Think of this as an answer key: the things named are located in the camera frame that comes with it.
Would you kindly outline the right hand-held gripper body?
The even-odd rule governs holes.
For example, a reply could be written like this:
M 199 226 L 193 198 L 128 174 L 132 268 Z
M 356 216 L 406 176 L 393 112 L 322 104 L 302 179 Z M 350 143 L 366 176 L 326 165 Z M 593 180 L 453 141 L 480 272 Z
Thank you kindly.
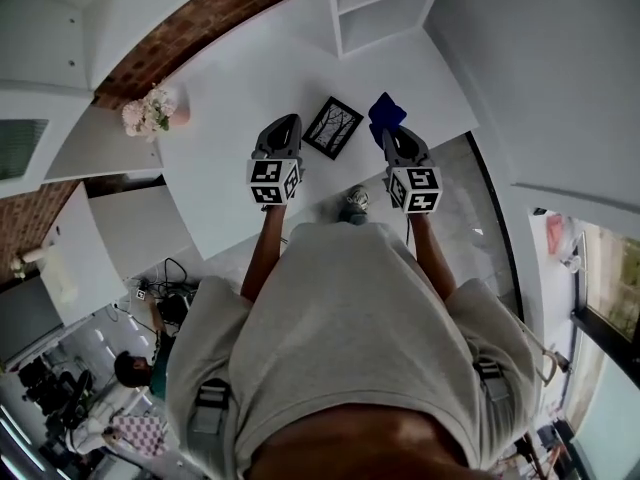
M 443 183 L 426 143 L 403 126 L 393 132 L 384 129 L 382 139 L 388 163 L 384 182 L 392 206 L 405 215 L 434 212 Z

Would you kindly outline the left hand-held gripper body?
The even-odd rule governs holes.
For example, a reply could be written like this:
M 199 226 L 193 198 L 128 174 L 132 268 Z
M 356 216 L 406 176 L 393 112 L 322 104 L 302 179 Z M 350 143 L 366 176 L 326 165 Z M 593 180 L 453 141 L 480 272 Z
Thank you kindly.
M 261 206 L 286 206 L 302 181 L 302 123 L 297 114 L 285 115 L 258 136 L 247 163 L 247 184 Z

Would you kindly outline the black picture frame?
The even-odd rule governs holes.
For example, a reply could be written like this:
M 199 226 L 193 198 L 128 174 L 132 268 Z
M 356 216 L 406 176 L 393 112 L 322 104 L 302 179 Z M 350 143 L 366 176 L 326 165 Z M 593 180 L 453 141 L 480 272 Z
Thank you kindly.
M 302 140 L 329 159 L 336 160 L 362 120 L 359 112 L 335 97 L 329 97 Z

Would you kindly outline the blue cleaning cloth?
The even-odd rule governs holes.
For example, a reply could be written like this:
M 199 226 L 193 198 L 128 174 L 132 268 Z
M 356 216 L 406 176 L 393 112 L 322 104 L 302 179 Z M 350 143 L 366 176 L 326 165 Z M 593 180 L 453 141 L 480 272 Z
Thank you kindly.
M 369 129 L 374 141 L 383 147 L 383 131 L 394 133 L 406 116 L 407 112 L 398 106 L 387 92 L 383 92 L 368 111 Z

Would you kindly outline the person's right forearm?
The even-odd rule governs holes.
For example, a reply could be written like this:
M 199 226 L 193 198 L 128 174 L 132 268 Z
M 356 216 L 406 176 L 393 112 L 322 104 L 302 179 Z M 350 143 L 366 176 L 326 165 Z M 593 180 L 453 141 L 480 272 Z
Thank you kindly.
M 439 297 L 446 301 L 456 290 L 453 273 L 435 237 L 426 214 L 409 216 L 416 248 L 416 260 Z

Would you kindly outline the person's left forearm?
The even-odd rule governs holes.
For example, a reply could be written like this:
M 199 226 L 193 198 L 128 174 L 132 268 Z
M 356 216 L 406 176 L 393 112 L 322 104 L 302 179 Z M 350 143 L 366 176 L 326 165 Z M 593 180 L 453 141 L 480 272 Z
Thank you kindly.
M 280 258 L 282 229 L 287 207 L 269 206 L 249 263 L 240 294 L 254 303 Z

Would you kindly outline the person's grey shoe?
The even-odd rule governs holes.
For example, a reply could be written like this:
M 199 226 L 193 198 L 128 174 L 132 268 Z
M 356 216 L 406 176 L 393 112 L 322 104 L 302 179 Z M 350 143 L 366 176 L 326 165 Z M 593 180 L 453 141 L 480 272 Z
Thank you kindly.
M 354 186 L 338 212 L 338 222 L 362 225 L 368 222 L 369 194 L 363 185 Z

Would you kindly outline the white table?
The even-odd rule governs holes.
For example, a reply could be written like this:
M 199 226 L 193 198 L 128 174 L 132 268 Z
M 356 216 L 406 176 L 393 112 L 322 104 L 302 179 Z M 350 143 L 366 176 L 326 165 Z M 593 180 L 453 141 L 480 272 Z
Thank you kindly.
M 310 123 L 329 97 L 366 113 L 382 94 L 438 146 L 477 122 L 423 30 L 339 58 L 329 0 L 288 0 L 200 52 L 173 77 L 190 120 L 157 140 L 161 187 L 90 205 L 118 273 L 133 277 L 188 247 L 211 258 L 257 234 L 247 163 L 259 133 L 296 113 Z

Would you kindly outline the pink flower vase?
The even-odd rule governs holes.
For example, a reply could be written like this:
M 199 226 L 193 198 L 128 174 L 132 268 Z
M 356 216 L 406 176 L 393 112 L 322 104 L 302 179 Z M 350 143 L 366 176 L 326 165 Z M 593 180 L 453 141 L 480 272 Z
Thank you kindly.
M 175 110 L 169 118 L 170 127 L 174 128 L 188 124 L 191 117 L 191 108 L 187 90 L 183 86 L 170 87 L 168 94 L 175 106 Z

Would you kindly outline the pink flower bouquet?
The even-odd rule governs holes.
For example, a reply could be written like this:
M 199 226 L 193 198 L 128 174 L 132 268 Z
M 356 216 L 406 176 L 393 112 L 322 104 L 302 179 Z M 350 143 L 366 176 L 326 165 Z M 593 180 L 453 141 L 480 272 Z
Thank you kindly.
M 145 97 L 130 101 L 121 111 L 125 133 L 130 137 L 152 139 L 168 131 L 177 103 L 159 87 L 153 87 Z

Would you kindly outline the pink bag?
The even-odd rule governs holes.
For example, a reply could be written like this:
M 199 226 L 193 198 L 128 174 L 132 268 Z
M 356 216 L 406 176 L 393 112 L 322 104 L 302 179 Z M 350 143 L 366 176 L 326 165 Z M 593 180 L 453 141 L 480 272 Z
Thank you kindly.
M 562 249 L 564 239 L 564 219 L 562 215 L 553 214 L 546 218 L 547 251 L 554 256 Z

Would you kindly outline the person's grey shirt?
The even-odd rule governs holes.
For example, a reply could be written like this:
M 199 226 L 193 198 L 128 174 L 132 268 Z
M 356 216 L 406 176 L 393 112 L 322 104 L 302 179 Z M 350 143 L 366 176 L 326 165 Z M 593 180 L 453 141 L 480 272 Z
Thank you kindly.
M 165 400 L 181 453 L 226 480 L 279 430 L 346 404 L 432 416 L 487 468 L 535 403 L 529 344 L 482 281 L 443 301 L 389 227 L 344 222 L 297 226 L 254 303 L 202 280 Z

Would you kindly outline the clear plastic bag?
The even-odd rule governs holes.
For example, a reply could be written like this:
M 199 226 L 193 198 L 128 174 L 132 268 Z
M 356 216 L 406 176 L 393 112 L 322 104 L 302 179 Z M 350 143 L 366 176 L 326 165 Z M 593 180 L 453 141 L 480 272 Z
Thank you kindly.
M 562 243 L 562 249 L 558 251 L 558 253 L 556 254 L 556 258 L 563 266 L 565 266 L 569 270 L 569 260 L 574 255 L 580 256 L 577 250 L 585 232 L 585 224 L 582 221 L 574 219 L 572 217 L 564 217 L 563 219 L 564 239 Z

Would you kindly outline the small white side cabinet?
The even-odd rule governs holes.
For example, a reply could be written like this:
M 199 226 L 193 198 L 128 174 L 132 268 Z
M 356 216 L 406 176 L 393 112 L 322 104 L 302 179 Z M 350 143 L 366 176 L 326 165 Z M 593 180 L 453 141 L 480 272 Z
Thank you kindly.
M 42 243 L 41 280 L 69 327 L 126 294 L 79 184 Z

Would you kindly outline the small white flower vase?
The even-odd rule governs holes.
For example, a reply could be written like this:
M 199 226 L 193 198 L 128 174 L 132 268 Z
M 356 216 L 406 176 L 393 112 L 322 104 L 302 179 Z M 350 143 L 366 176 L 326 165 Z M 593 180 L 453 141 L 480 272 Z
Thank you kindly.
M 46 253 L 46 248 L 38 247 L 15 255 L 9 263 L 9 268 L 13 276 L 16 279 L 25 280 L 31 265 L 42 260 L 46 256 Z

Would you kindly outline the person's chin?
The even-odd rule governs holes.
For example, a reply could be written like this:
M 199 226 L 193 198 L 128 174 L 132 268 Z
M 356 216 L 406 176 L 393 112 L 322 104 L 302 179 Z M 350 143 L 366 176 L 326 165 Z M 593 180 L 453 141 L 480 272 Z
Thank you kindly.
M 431 416 L 343 405 L 279 430 L 256 450 L 246 480 L 483 480 Z

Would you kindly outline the grey board panel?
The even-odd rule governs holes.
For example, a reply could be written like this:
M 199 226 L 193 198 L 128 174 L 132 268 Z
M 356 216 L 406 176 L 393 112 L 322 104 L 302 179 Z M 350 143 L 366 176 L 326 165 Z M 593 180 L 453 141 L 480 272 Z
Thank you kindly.
M 0 293 L 0 360 L 14 359 L 62 325 L 40 277 Z

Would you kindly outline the checkered cloth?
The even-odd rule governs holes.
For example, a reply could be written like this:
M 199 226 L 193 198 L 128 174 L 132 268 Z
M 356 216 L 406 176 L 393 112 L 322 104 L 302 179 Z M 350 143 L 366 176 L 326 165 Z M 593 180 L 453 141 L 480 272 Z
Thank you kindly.
M 145 458 L 163 455 L 166 451 L 165 425 L 156 416 L 119 415 L 111 420 L 118 442 Z

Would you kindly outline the black office chair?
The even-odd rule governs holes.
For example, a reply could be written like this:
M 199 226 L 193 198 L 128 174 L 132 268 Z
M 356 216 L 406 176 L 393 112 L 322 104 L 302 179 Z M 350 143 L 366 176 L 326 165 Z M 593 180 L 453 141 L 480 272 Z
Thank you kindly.
M 55 373 L 37 358 L 22 368 L 18 377 L 26 399 L 65 429 L 76 429 L 88 417 L 93 394 L 93 376 L 88 369 L 75 378 L 67 370 Z

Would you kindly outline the chair with metal frame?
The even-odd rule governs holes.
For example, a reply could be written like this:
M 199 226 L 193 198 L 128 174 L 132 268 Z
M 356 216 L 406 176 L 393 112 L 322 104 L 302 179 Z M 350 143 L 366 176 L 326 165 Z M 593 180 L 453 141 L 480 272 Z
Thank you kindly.
M 558 351 L 546 348 L 545 345 L 522 321 L 517 320 L 516 323 L 518 324 L 524 335 L 527 337 L 529 342 L 532 343 L 540 351 L 543 364 L 547 365 L 547 369 L 536 369 L 536 373 L 544 387 L 547 387 L 553 381 L 558 371 L 566 374 L 571 370 L 571 362 L 568 358 L 566 358 Z

